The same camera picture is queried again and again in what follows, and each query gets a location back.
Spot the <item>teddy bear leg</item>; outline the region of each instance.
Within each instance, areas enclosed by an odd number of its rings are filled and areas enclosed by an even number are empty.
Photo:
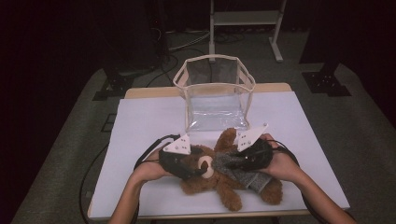
[[[242,202],[239,195],[228,185],[218,185],[216,190],[220,196],[221,202],[230,211],[239,211],[242,208]]]
[[[236,149],[237,146],[233,144],[233,140],[236,138],[236,129],[229,128],[221,133],[218,142],[215,145],[215,152],[228,152]]]
[[[213,189],[216,186],[215,180],[203,179],[201,177],[193,177],[188,180],[182,180],[180,186],[186,194],[192,195]]]
[[[282,182],[272,178],[260,193],[262,200],[269,204],[280,204],[282,201]]]

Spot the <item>transparent plastic container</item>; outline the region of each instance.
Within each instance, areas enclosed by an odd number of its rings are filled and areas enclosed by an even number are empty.
[[[188,59],[174,83],[186,100],[186,133],[249,129],[256,82],[238,58],[213,54]]]

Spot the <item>gray carpet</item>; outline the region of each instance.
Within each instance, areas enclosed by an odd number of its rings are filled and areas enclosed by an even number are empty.
[[[318,71],[321,64],[298,64],[307,33],[280,33],[278,45],[284,57],[283,63],[276,63],[268,44],[268,36],[269,34],[246,34],[241,41],[217,44],[216,51],[238,57],[258,83],[289,83],[344,190],[351,206],[349,212],[359,223],[394,223],[395,129],[364,90],[359,78],[343,65],[337,68],[335,74],[352,96],[328,97],[324,93],[311,93],[301,73]],[[196,37],[171,34],[169,45],[179,46]],[[168,73],[170,78],[173,78],[185,59],[201,55],[195,49],[207,53],[207,43],[172,53],[178,62],[175,58],[170,58],[169,62],[163,64],[164,70],[177,64]],[[133,87],[146,87],[161,72],[158,69],[152,74],[138,77]],[[92,100],[105,80],[103,70],[92,75],[13,223],[84,223],[79,210],[80,186],[82,184],[82,210],[86,213],[106,155],[105,150],[101,151],[106,148],[111,135],[111,121],[114,121],[112,114],[117,113],[120,100],[120,97],[109,97],[105,101]],[[150,84],[150,87],[160,86],[170,86],[166,76],[161,76]],[[271,220],[257,217],[158,220],[157,223],[236,224],[271,223]],[[317,222],[311,216],[289,216],[282,217],[280,223]]]

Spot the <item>dark background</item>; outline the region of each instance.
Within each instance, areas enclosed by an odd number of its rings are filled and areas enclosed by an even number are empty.
[[[257,1],[216,1],[219,10]],[[84,85],[106,65],[156,67],[166,53],[150,27],[207,29],[209,1],[2,1],[0,222],[13,218]],[[271,9],[277,1],[260,7]],[[393,2],[289,0],[282,29],[311,33],[301,63],[340,56],[396,126]]]

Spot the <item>white paper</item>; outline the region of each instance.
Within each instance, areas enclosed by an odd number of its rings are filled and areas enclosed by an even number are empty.
[[[314,132],[293,91],[254,93],[247,114],[250,126],[268,123],[266,129],[275,140],[285,144],[302,168],[341,207],[349,204],[328,163]],[[121,100],[101,174],[92,198],[90,218],[109,218],[136,160],[157,139],[185,133],[185,102],[181,97]],[[221,132],[191,133],[192,144],[213,147]],[[264,203],[251,190],[237,191],[243,212],[290,211],[306,209],[300,191],[283,182],[280,205]],[[150,181],[142,188],[141,217],[229,213],[219,195],[210,190],[185,195],[176,177]]]

